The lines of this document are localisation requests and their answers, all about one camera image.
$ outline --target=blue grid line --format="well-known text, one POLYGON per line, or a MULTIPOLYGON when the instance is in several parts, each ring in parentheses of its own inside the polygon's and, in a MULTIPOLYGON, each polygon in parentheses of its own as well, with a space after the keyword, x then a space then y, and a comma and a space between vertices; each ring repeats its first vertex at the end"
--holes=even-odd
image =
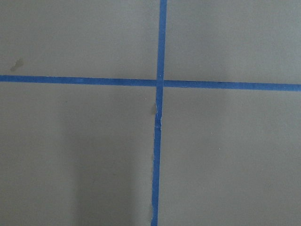
MULTIPOLYGON (((152 79, 107 79, 107 78, 47 77, 47 76, 24 76, 24 75, 0 75, 0 82, 30 82, 30 83, 32 82, 32 83, 82 84, 82 85, 148 86, 148 87, 157 86, 157 80, 152 80, 152 79)), ((228 81, 164 80, 163 87, 301 91, 301 84, 228 82, 228 81)))
POLYGON ((160 1, 159 37, 158 37, 158 61, 157 61, 157 88, 155 133, 154 133, 154 162, 152 179, 152 219, 151 226, 158 225, 158 202, 159 202, 159 176, 160 176, 160 152, 161 152, 161 119, 164 85, 164 58, 165 58, 165 34, 166 34, 166 8, 167 0, 160 1))

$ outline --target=vertical blue line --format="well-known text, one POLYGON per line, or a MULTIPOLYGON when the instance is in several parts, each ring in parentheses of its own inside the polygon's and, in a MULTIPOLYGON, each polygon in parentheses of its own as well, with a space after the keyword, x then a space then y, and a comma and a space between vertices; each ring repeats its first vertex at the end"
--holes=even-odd
POLYGON ((158 61, 157 61, 157 90, 156 106, 157 113, 155 118, 154 136, 154 163, 152 179, 152 209, 153 215, 151 226, 158 225, 158 202, 159 202, 159 176, 160 176, 160 149, 161 149, 161 118, 163 102, 163 81, 164 81, 164 58, 165 58, 165 33, 166 33, 166 7, 167 0, 160 1, 159 16, 159 38, 158 38, 158 61))

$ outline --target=horizontal blue line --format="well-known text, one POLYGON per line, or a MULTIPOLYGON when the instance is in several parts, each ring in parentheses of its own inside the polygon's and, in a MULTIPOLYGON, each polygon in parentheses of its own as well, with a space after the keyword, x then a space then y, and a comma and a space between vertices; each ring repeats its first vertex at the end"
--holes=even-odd
POLYGON ((156 86, 156 80, 0 75, 0 81, 113 86, 156 86))
POLYGON ((301 84, 164 80, 164 87, 301 91, 301 84))
MULTIPOLYGON (((156 80, 148 79, 105 79, 81 77, 46 77, 23 75, 0 75, 0 82, 33 82, 33 83, 58 83, 58 84, 84 84, 84 85, 112 85, 112 86, 151 86, 156 87, 156 80)), ((254 89, 301 91, 301 84, 280 83, 252 83, 228 81, 176 81, 164 80, 164 87, 177 88, 206 88, 206 89, 254 89)))

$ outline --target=blue line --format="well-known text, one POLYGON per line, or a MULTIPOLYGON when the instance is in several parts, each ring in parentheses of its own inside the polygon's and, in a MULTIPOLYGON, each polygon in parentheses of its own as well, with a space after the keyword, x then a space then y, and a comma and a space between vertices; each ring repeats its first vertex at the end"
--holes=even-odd
POLYGON ((301 84, 165 80, 164 87, 301 91, 301 84))
POLYGON ((167 0, 160 1, 159 37, 158 37, 158 61, 157 61, 157 91, 154 136, 154 163, 152 179, 152 210, 151 226, 158 225, 158 202, 159 202, 159 176, 160 176, 160 152, 161 152, 161 118, 164 85, 164 59, 165 59, 165 34, 166 34, 166 7, 167 0))
POLYGON ((114 86, 156 86, 156 80, 0 75, 0 81, 114 86))

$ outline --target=gray surface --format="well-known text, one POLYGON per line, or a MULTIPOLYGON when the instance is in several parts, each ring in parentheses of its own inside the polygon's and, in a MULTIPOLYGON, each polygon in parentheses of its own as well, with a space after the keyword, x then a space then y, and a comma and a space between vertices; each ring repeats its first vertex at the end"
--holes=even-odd
POLYGON ((159 226, 301 225, 299 92, 166 88, 159 226))
POLYGON ((1 0, 0 74, 155 79, 158 17, 159 0, 1 0))
POLYGON ((301 83, 299 0, 169 0, 165 79, 301 83))
POLYGON ((148 226, 155 88, 0 83, 0 225, 148 226))

